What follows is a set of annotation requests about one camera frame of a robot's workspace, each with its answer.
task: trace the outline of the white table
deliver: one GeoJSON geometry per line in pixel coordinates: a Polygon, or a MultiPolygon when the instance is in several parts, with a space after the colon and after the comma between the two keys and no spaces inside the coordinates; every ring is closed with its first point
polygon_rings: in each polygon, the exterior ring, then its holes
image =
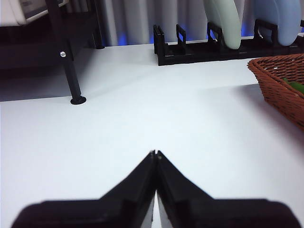
{"type": "Polygon", "coordinates": [[[1,227],[31,203],[101,197],[151,149],[211,196],[278,200],[304,226],[304,133],[264,102],[247,62],[159,67],[153,45],[84,49],[86,103],[0,103],[1,227]]]}

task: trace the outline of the blue light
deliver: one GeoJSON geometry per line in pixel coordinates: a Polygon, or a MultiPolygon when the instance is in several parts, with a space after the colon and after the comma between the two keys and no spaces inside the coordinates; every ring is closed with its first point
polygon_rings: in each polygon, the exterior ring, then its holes
{"type": "Polygon", "coordinates": [[[123,45],[128,45],[128,40],[127,40],[127,35],[126,34],[122,34],[119,39],[118,39],[118,45],[119,46],[123,46],[123,45]]]}
{"type": "Polygon", "coordinates": [[[184,42],[184,37],[182,37],[182,34],[181,34],[181,33],[179,33],[179,38],[180,38],[180,40],[181,40],[182,42],[184,42]]]}
{"type": "Polygon", "coordinates": [[[253,36],[253,31],[248,30],[248,26],[245,23],[242,25],[242,36],[243,37],[253,36]]]}
{"type": "Polygon", "coordinates": [[[215,39],[215,35],[212,30],[210,31],[210,35],[213,39],[215,39]]]}
{"type": "Polygon", "coordinates": [[[150,37],[150,44],[153,44],[154,43],[154,35],[152,35],[151,37],[150,37]]]}

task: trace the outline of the wicker basket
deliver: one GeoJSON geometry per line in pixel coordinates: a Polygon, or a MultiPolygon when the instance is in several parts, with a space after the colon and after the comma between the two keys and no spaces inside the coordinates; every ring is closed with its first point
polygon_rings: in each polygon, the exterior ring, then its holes
{"type": "Polygon", "coordinates": [[[304,84],[304,54],[253,59],[248,68],[255,74],[264,99],[304,131],[304,94],[290,82],[304,84]]]}

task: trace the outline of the white curtain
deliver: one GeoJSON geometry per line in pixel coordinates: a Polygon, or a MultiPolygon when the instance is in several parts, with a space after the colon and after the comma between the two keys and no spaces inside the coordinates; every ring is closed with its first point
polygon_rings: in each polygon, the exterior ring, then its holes
{"type": "MultiPolygon", "coordinates": [[[[153,25],[160,25],[166,42],[176,41],[176,24],[187,40],[206,39],[207,18],[203,0],[97,0],[102,14],[106,46],[153,43],[153,25]]],[[[242,24],[242,36],[252,36],[252,0],[234,0],[242,24]]],[[[301,0],[304,12],[304,0],[301,0]]],[[[69,11],[87,11],[86,0],[70,0],[69,11]]]]}

